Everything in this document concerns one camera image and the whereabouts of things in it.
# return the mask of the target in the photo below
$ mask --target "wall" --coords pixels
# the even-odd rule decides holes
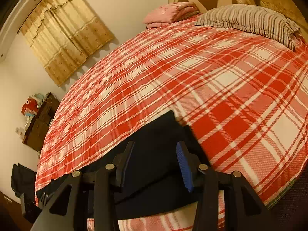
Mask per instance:
[[[16,127],[25,124],[20,113],[29,95],[51,91],[62,99],[71,85],[97,61],[113,49],[145,29],[142,24],[146,14],[166,4],[168,0],[86,0],[93,11],[112,31],[115,38],[106,44],[58,88],[41,67],[38,59],[26,45],[22,35],[16,35],[6,59],[0,64],[0,191],[19,201],[10,188],[11,169],[21,163],[36,171],[36,152],[23,145],[15,133]]]

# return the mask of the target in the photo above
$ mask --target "yellow curtain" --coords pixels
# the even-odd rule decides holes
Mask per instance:
[[[21,32],[58,86],[113,38],[83,0],[42,0]]]

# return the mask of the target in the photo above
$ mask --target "wooden cabinet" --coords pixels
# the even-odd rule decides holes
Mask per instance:
[[[37,115],[32,119],[29,128],[26,130],[23,143],[36,151],[41,151],[51,119],[59,107],[60,102],[49,93],[39,108]]]

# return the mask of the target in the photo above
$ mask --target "striped pillow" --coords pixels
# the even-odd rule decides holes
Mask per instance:
[[[274,39],[291,50],[291,36],[299,26],[283,14],[255,5],[232,4],[202,14],[195,25],[236,28]]]

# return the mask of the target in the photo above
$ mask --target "metal pin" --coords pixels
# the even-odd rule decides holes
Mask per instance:
[[[206,164],[200,164],[199,165],[199,169],[200,170],[207,170],[208,169],[208,166]]]
[[[115,168],[115,166],[114,166],[114,164],[112,164],[112,163],[109,163],[109,164],[107,164],[106,165],[106,167],[105,167],[107,170],[112,170],[112,169],[114,169]]]
[[[80,171],[78,171],[78,170],[75,170],[75,171],[72,172],[73,177],[78,177],[79,175],[80,175]]]
[[[233,171],[233,176],[234,176],[234,177],[241,177],[241,176],[242,176],[242,173],[239,172],[239,171]]]

